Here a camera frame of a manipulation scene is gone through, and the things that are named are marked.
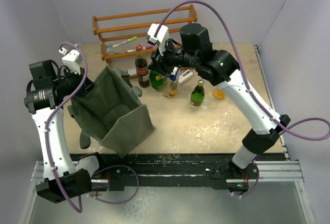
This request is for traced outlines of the green soda bottle yellow label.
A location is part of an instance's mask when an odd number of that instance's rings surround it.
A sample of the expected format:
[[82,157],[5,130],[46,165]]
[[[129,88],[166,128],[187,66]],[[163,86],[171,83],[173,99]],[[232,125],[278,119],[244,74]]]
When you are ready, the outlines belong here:
[[166,86],[167,86],[167,80],[166,77],[159,74],[156,71],[150,71],[149,74],[149,81],[151,87],[156,91],[156,92],[162,92]]

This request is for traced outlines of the Coca-Cola glass bottle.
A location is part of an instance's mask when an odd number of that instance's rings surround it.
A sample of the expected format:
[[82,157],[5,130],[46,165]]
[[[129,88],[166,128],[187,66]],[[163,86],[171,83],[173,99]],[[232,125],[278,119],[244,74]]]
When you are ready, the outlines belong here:
[[135,67],[138,75],[138,83],[142,88],[147,88],[150,85],[149,71],[147,69],[147,60],[144,56],[141,45],[136,46]]

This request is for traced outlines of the grey-green canvas bag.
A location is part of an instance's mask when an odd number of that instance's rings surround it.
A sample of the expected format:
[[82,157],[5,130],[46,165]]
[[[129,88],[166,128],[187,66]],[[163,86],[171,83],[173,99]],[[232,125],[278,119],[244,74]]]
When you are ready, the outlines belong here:
[[95,79],[96,87],[84,97],[75,95],[69,114],[87,136],[102,147],[125,157],[155,130],[142,91],[130,87],[118,69],[104,67]]

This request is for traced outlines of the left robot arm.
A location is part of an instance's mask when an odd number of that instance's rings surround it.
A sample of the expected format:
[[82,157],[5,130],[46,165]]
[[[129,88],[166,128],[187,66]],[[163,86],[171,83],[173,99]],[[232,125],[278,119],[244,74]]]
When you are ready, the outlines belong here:
[[26,87],[24,105],[31,114],[39,134],[43,154],[43,182],[36,186],[37,195],[53,203],[91,192],[91,178],[106,173],[105,164],[93,153],[75,165],[70,157],[64,134],[62,102],[76,92],[82,75],[61,68],[53,60],[29,65],[32,80]]

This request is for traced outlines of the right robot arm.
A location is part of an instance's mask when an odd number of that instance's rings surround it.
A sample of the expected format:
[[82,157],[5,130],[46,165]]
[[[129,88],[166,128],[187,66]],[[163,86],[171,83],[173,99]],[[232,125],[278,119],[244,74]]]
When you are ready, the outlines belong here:
[[181,43],[169,37],[167,26],[150,26],[146,38],[157,50],[152,53],[148,68],[162,75],[171,73],[175,67],[194,68],[202,79],[232,100],[252,126],[229,164],[230,174],[242,178],[248,165],[275,144],[291,119],[274,111],[248,82],[243,81],[242,67],[229,52],[212,48],[205,27],[191,23],[183,26],[179,33]]

